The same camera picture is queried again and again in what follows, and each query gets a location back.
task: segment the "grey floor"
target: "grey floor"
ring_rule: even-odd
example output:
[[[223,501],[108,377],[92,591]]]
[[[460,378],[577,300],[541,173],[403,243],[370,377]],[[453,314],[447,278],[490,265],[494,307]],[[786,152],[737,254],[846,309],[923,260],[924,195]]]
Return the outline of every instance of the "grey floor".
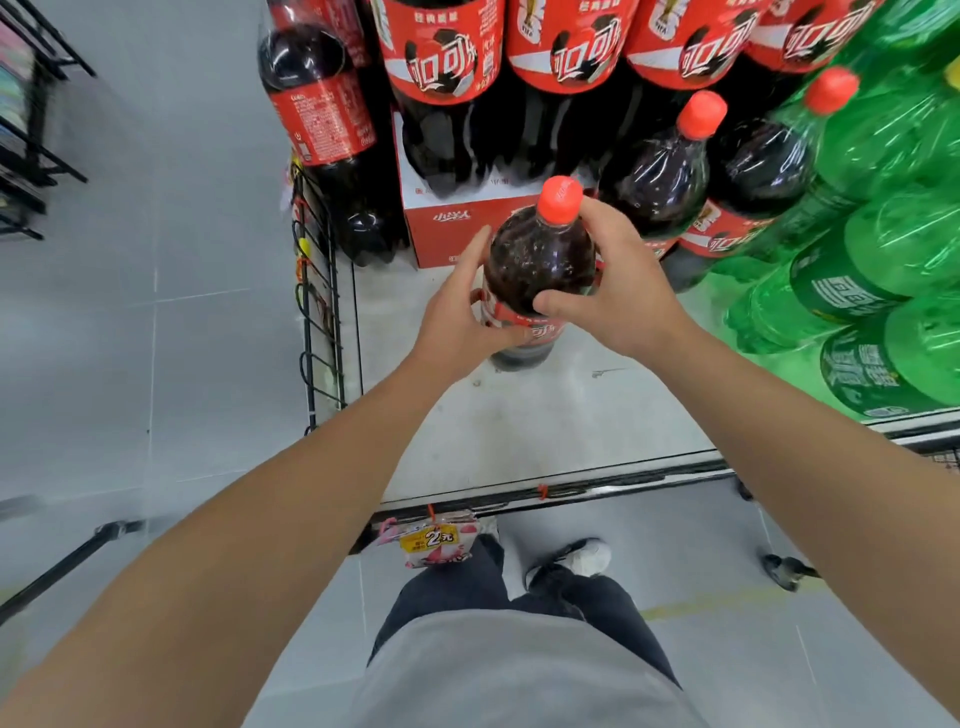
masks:
[[[43,243],[0,241],[0,597],[100,523],[147,517],[0,629],[0,692],[150,539],[298,438],[300,322],[287,142],[259,87],[256,0],[45,0],[100,71],[61,89],[64,180]],[[792,551],[729,484],[505,517],[508,579],[604,535],[612,575],[717,728],[952,726],[825,589],[787,597],[756,554]],[[248,725],[337,725],[409,578],[398,551],[350,557],[276,666]]]

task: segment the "right hand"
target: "right hand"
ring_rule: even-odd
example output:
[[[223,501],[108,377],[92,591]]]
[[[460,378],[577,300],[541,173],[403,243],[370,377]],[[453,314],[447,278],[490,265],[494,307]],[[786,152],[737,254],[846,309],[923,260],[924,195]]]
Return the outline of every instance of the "right hand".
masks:
[[[626,215],[585,197],[580,217],[604,260],[596,294],[542,291],[534,308],[575,324],[609,349],[654,368],[678,336],[698,327]]]

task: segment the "red cardboard box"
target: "red cardboard box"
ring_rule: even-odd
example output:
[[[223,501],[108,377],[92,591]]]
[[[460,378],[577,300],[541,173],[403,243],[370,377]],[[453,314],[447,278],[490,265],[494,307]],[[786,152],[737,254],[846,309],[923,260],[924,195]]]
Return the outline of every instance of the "red cardboard box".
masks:
[[[421,268],[437,268],[457,262],[473,235],[483,226],[494,230],[516,210],[533,205],[543,182],[513,185],[493,169],[477,188],[438,198],[418,175],[403,152],[403,120],[394,113],[394,140],[400,172],[400,194],[410,238]]]

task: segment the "dark jeans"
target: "dark jeans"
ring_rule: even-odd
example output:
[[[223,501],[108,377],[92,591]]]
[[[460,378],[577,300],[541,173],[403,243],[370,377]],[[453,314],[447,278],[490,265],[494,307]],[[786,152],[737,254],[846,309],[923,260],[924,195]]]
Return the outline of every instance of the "dark jeans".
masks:
[[[577,576],[552,564],[540,570],[527,594],[511,601],[503,583],[503,546],[481,534],[471,553],[465,562],[428,567],[407,582],[376,636],[371,660],[417,617],[458,609],[516,609],[585,621],[679,685],[634,601],[608,576]]]

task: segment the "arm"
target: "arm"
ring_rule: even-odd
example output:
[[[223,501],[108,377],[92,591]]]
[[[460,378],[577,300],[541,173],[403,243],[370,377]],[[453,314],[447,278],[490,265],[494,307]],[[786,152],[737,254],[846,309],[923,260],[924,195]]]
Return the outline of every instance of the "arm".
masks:
[[[830,587],[960,718],[960,484],[732,352],[686,315],[626,217],[581,214],[606,262],[596,296],[538,310],[649,367]]]
[[[0,724],[239,726],[437,399],[525,341],[470,311],[489,236],[461,256],[395,372],[149,546],[16,685]]]

